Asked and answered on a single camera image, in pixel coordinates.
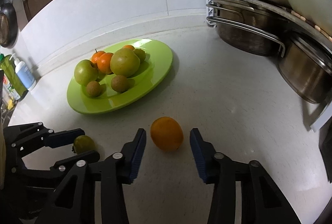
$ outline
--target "green fruit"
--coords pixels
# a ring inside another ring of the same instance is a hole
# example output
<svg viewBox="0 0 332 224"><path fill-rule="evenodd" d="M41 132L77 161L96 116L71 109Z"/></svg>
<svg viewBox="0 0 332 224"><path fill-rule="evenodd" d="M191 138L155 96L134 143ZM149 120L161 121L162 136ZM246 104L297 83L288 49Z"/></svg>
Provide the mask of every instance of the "green fruit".
<svg viewBox="0 0 332 224"><path fill-rule="evenodd" d="M93 139L87 135L81 135L74 140L73 148L76 154L81 154L91 150L96 150L96 145Z"/></svg>
<svg viewBox="0 0 332 224"><path fill-rule="evenodd" d="M139 58L128 48L116 51L111 59L111 70L115 75L129 77L138 70L139 65Z"/></svg>
<svg viewBox="0 0 332 224"><path fill-rule="evenodd" d="M137 57L139 58L139 60L140 60L141 63L142 63L142 62L145 60L145 58L146 58L146 53L145 53L145 51L142 50L142 49L135 49L135 50L134 50L134 54L137 55Z"/></svg>
<svg viewBox="0 0 332 224"><path fill-rule="evenodd" d="M99 96L101 91L102 86L97 81L90 81L86 86L86 92L91 97Z"/></svg>
<svg viewBox="0 0 332 224"><path fill-rule="evenodd" d="M114 91L123 93L129 89L130 85L125 76L117 75L111 80L111 87Z"/></svg>
<svg viewBox="0 0 332 224"><path fill-rule="evenodd" d="M79 62L74 70L74 78L78 84L86 86L90 81L97 80L98 68L90 60L84 59Z"/></svg>

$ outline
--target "green plate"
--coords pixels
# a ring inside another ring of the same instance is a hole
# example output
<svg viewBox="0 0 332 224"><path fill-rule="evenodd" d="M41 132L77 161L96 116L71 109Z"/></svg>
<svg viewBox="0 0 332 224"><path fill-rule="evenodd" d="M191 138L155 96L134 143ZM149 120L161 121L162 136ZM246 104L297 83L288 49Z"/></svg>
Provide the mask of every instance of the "green plate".
<svg viewBox="0 0 332 224"><path fill-rule="evenodd" d="M115 74L105 75L102 80L97 80L102 85L102 94L92 98L87 95L85 87L79 85L73 77L67 89L67 101L73 110L83 114L100 114L120 109L146 95L165 78L173 60L172 51L165 43L154 39L132 39L107 47L104 51L115 53L128 44L146 52L145 61L129 77L130 89L122 94L115 92L111 88L111 80Z"/></svg>

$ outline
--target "pot lid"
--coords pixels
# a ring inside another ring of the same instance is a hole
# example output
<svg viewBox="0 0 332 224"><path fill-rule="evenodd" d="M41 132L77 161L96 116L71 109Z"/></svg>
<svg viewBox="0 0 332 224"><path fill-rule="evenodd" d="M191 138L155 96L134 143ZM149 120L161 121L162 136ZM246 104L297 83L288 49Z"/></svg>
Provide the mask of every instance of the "pot lid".
<svg viewBox="0 0 332 224"><path fill-rule="evenodd" d="M291 41L304 51L314 62L332 76L332 59L328 52L313 39L293 33Z"/></svg>

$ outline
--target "white countertop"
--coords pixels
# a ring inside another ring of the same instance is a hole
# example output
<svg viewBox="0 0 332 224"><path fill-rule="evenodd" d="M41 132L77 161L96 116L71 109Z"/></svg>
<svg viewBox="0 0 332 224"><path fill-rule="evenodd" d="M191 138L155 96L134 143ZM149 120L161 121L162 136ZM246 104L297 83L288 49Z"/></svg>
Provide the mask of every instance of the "white countertop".
<svg viewBox="0 0 332 224"><path fill-rule="evenodd" d="M231 47L208 27L149 37L170 46L174 60L166 78L145 97L104 115L76 113L66 91L79 58L43 76L18 104L10 125L41 121L55 131L82 128L98 144L102 159L144 128L147 144L138 178L124 185L131 224L207 223L213 185L205 185L196 170L189 144L194 127L231 159L257 159L301 222L312 224L332 196L319 135L303 123L303 111L315 106L286 84L275 60ZM173 117L182 127L185 139L176 152L160 151L150 138L150 125L161 116ZM41 157L45 152L48 158ZM42 148L24 161L31 169L48 169L72 155L71 146ZM100 212L96 219L99 224Z"/></svg>

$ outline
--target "orange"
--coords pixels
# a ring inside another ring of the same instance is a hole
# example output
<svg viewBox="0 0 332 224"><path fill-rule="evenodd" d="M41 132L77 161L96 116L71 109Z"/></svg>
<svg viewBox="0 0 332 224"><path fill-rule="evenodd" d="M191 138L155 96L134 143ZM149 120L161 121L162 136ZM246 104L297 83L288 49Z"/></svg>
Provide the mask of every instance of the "orange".
<svg viewBox="0 0 332 224"><path fill-rule="evenodd" d="M105 73L105 74L111 74L111 58L113 54L112 53L104 53L102 54L98 61L97 61L97 66L100 72Z"/></svg>
<svg viewBox="0 0 332 224"><path fill-rule="evenodd" d="M150 129L151 139L163 151L175 151L183 142L183 132L177 121L170 117L155 120Z"/></svg>
<svg viewBox="0 0 332 224"><path fill-rule="evenodd" d="M133 45L125 45L122 48L128 48L128 49L131 49L131 50L135 50L135 47Z"/></svg>
<svg viewBox="0 0 332 224"><path fill-rule="evenodd" d="M105 52L103 50L97 51L93 54L91 57L91 62L94 64L97 64L99 57L104 54Z"/></svg>

